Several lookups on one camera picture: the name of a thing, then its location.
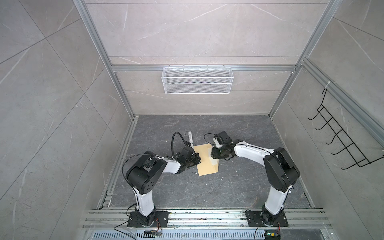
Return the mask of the yellow kraft envelope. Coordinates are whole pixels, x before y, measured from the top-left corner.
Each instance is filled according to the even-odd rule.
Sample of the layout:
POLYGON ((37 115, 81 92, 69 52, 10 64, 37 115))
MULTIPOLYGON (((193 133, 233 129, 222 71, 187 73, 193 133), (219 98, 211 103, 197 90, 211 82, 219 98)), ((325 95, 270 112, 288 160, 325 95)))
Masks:
POLYGON ((219 165, 213 166, 210 161, 211 148, 210 144, 194 146, 195 152, 201 157, 201 163, 197 165, 199 176, 215 174, 219 171, 219 165))

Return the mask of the tan bordered letter paper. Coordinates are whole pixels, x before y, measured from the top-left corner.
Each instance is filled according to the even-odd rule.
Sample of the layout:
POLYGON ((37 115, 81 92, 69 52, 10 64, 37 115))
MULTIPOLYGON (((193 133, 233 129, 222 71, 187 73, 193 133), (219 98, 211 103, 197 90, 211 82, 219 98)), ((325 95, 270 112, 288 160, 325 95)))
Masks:
POLYGON ((210 161, 211 161, 213 166, 217 166, 219 164, 219 160, 218 159, 213 159, 212 157, 210 157, 210 161))

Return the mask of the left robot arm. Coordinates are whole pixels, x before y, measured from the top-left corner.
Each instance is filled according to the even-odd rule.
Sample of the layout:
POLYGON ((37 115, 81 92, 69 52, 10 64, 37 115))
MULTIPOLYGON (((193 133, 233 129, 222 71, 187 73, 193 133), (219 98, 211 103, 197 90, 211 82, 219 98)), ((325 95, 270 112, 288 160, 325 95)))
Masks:
POLYGON ((155 214, 152 190, 163 173, 180 174, 201 163, 199 153, 189 145, 174 157, 162 157, 151 151, 139 157, 127 171, 123 171, 123 177, 135 193, 136 211, 144 218, 155 214))

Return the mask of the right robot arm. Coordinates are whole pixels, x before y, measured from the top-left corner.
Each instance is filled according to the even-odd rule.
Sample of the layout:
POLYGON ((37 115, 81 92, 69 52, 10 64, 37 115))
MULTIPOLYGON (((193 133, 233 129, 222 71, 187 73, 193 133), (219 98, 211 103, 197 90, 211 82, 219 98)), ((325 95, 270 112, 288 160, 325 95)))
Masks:
POLYGON ((277 217, 284 209, 288 193, 301 175, 289 153, 284 148, 265 149, 243 140, 232 140, 225 131, 215 134, 213 141, 211 144, 213 159, 227 161, 241 157, 265 168, 271 188, 262 213, 266 217, 277 217))

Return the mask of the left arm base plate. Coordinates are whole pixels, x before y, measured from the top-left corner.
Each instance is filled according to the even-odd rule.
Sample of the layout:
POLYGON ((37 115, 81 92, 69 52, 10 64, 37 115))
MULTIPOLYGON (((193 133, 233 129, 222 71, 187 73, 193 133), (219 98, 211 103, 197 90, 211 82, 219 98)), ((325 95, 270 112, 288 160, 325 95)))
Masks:
POLYGON ((166 228, 169 221, 169 212, 166 211, 154 211, 150 213, 147 217, 143 216, 139 212, 131 212, 129 215, 129 220, 127 223, 128 227, 151 227, 157 228, 159 226, 166 228))

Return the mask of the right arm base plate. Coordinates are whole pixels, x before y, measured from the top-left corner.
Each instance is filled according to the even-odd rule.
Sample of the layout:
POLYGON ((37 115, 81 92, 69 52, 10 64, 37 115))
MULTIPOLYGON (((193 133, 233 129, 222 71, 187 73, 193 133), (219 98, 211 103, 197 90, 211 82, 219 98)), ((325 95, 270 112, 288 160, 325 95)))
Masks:
POLYGON ((244 214, 248 221, 249 227, 288 227, 288 220, 281 211, 277 215, 271 215, 268 211, 251 211, 245 210, 244 214))

